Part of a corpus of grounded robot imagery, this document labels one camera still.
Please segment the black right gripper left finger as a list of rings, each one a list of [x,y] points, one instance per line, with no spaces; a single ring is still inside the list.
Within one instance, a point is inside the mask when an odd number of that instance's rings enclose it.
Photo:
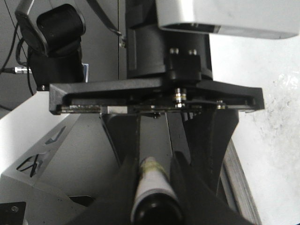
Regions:
[[[138,181],[139,157],[126,156],[100,197],[69,225],[129,225]]]

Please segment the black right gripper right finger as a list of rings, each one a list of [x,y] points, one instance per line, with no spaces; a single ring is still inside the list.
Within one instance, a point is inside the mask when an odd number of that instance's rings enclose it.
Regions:
[[[183,211],[185,225],[251,224],[216,197],[181,152],[173,155],[170,180]]]

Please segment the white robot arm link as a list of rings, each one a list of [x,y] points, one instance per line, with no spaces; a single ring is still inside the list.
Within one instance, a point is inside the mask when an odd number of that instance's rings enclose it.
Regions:
[[[298,0],[157,0],[162,30],[286,39],[300,33]]]

